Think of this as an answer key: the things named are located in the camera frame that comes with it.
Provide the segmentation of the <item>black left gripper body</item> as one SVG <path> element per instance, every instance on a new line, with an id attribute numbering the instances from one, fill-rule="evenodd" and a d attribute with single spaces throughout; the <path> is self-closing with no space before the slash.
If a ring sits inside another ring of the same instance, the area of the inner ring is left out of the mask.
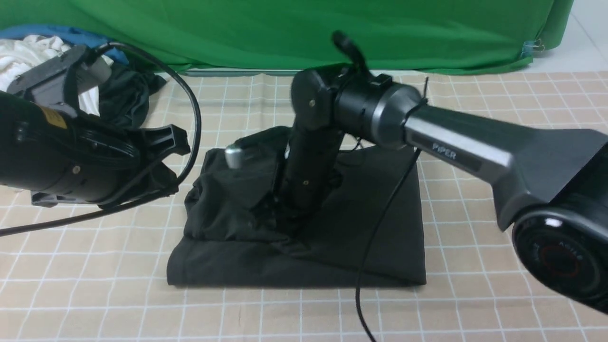
<path id="1" fill-rule="evenodd" d="M 50 184 L 31 191 L 34 206 L 94 204 L 113 208 L 162 190 L 173 193 L 176 173 L 163 164 L 170 154 L 190 153 L 185 130 L 167 125 L 139 130 L 75 128 L 72 138 L 36 134 L 55 156 Z"/>

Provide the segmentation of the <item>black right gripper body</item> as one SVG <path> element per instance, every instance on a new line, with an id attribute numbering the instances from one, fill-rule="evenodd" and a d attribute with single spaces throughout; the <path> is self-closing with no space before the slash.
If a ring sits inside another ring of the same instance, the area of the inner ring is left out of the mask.
<path id="1" fill-rule="evenodd" d="M 308 223 L 342 184 L 336 162 L 293 164 L 278 161 L 272 178 L 276 229 L 293 235 Z"/>

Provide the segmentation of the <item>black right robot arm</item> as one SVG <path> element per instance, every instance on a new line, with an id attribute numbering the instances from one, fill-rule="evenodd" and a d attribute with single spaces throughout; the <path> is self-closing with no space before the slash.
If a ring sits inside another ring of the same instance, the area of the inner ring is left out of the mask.
<path id="1" fill-rule="evenodd" d="M 489 184 L 497 224 L 548 288 L 607 312 L 607 136 L 536 129 L 434 107 L 410 85 L 334 64 L 297 72 L 295 119 L 276 182 L 303 216 L 326 197 L 344 134 L 386 149 L 407 145 Z"/>

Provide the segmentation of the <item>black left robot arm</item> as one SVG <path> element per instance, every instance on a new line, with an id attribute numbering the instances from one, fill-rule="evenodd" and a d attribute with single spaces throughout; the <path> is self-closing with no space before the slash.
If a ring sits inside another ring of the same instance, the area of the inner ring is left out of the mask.
<path id="1" fill-rule="evenodd" d="M 190 153 L 175 125 L 124 129 L 67 105 L 40 106 L 1 93 L 1 184 L 36 193 L 33 204 L 108 209 L 164 190 L 177 175 L 163 164 Z"/>

